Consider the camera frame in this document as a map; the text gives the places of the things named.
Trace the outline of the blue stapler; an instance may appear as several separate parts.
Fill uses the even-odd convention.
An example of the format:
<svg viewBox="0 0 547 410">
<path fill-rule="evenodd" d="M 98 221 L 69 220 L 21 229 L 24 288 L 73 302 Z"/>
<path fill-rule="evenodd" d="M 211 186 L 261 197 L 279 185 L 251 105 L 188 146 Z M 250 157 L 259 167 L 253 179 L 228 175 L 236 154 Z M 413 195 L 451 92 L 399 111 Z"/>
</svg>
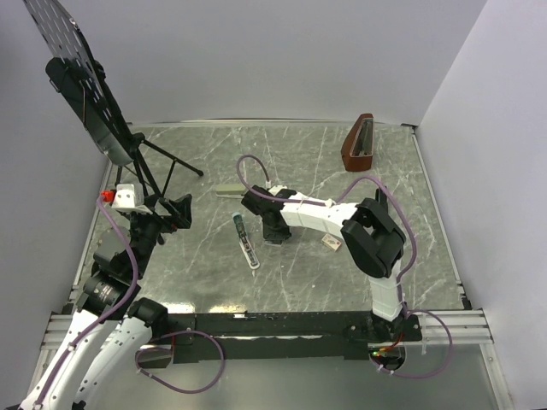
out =
<svg viewBox="0 0 547 410">
<path fill-rule="evenodd" d="M 256 257 L 256 253 L 252 248 L 247 231 L 244 226 L 244 220 L 241 213 L 236 212 L 232 214 L 232 220 L 234 222 L 236 232 L 238 234 L 238 241 L 240 248 L 244 253 L 244 257 L 252 271 L 255 271 L 260 267 L 260 262 Z"/>
</svg>

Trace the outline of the white staple box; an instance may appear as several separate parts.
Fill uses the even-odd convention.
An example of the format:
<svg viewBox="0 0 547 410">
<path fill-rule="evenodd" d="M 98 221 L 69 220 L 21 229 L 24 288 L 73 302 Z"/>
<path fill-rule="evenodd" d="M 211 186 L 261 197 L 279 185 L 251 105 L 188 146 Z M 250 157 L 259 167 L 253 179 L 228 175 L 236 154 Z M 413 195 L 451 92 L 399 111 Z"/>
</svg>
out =
<svg viewBox="0 0 547 410">
<path fill-rule="evenodd" d="M 321 242 L 334 252 L 336 252 L 342 245 L 342 242 L 338 238 L 330 234 L 325 234 L 322 237 Z"/>
</svg>

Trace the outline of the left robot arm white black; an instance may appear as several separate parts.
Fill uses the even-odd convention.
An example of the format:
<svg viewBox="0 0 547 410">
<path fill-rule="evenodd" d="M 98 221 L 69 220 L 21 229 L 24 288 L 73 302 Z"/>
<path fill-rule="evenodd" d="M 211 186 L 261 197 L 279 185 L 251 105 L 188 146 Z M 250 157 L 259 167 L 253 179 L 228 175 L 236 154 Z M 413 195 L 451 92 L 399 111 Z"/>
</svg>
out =
<svg viewBox="0 0 547 410">
<path fill-rule="evenodd" d="M 167 308 L 138 298 L 138 281 L 162 234 L 191 226 L 192 197 L 142 199 L 121 185 L 110 202 L 128 218 L 128 228 L 115 223 L 104 201 L 99 197 L 97 205 L 110 228 L 93 255 L 93 273 L 60 347 L 20 409 L 94 409 L 121 365 L 142 345 L 168 335 Z"/>
</svg>

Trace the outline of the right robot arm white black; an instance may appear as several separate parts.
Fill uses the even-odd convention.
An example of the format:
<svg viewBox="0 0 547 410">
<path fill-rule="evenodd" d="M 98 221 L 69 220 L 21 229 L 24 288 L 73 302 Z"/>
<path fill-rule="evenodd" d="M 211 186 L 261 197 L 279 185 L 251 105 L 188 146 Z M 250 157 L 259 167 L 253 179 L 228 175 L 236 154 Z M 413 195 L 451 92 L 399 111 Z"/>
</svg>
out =
<svg viewBox="0 0 547 410">
<path fill-rule="evenodd" d="M 282 244 L 291 237 L 292 228 L 319 231 L 343 241 L 356 266 L 368 276 L 376 316 L 374 333 L 391 340 L 402 331 L 403 302 L 397 275 L 406 237 L 384 203 L 366 198 L 359 203 L 336 204 L 283 186 L 266 190 L 257 185 L 244 194 L 241 203 L 261 218 L 267 242 Z"/>
</svg>

